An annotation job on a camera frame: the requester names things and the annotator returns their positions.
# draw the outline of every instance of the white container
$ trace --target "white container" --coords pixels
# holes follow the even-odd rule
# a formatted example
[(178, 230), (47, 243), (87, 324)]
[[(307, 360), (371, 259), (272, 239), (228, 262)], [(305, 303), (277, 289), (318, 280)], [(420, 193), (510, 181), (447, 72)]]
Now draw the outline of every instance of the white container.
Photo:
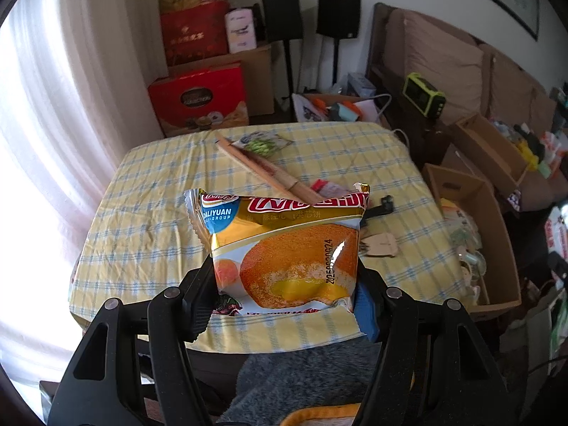
[(227, 13), (225, 27), (231, 54), (256, 48), (252, 9), (235, 9)]

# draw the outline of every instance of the colorful snack bag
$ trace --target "colorful snack bag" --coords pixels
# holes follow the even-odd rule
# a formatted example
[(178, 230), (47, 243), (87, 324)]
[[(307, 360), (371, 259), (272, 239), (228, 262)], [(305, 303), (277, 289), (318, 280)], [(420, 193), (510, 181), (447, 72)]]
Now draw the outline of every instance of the colorful snack bag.
[(353, 311), (359, 222), (368, 186), (316, 205), (271, 197), (185, 192), (190, 220), (211, 251), (232, 315)]

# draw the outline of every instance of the cake image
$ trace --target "cake image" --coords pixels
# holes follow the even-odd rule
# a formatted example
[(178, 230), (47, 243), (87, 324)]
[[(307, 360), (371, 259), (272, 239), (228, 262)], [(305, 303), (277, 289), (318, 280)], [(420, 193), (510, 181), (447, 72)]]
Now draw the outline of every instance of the cake image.
[(319, 224), (260, 240), (242, 260), (242, 285), (263, 308), (290, 308), (310, 301), (331, 306), (353, 293), (357, 238), (353, 228)]

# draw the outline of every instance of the brand logo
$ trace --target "brand logo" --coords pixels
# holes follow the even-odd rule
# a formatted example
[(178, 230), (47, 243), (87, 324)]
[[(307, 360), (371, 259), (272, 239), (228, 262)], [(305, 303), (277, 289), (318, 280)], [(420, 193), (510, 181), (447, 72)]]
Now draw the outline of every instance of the brand logo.
[(238, 209), (239, 197), (237, 195), (212, 195), (208, 193), (201, 196), (203, 220), (212, 234), (221, 232), (229, 226)]
[(239, 198), (238, 195), (214, 195), (206, 193), (201, 196), (201, 206), (204, 208), (212, 208), (223, 203), (231, 203)]
[[(354, 192), (341, 197), (340, 199), (327, 199), (323, 202), (313, 205), (316, 208), (366, 208), (368, 201), (368, 193)], [(289, 211), (308, 208), (307, 203), (297, 202), (288, 199), (271, 199), (269, 197), (251, 197), (248, 211), (251, 213), (279, 213), (280, 211)]]
[(304, 209), (309, 206), (307, 203), (297, 202), (296, 200), (251, 197), (248, 210), (251, 213), (279, 213), (280, 211)]
[(367, 208), (368, 193), (354, 192), (341, 197), (340, 199), (327, 199), (323, 202), (316, 203), (314, 207), (320, 208), (335, 208), (335, 207), (349, 207), (349, 208)]
[(180, 100), (186, 107), (202, 107), (213, 100), (213, 92), (204, 87), (192, 88), (183, 92)]

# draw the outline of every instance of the portable radio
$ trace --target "portable radio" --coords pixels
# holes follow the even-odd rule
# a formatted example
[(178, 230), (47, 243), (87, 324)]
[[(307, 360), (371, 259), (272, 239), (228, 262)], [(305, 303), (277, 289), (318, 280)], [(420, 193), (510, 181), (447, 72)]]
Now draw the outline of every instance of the portable radio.
[(418, 72), (411, 72), (407, 75), (402, 94), (422, 115), (429, 119), (437, 119), (446, 103), (446, 95), (438, 91)]

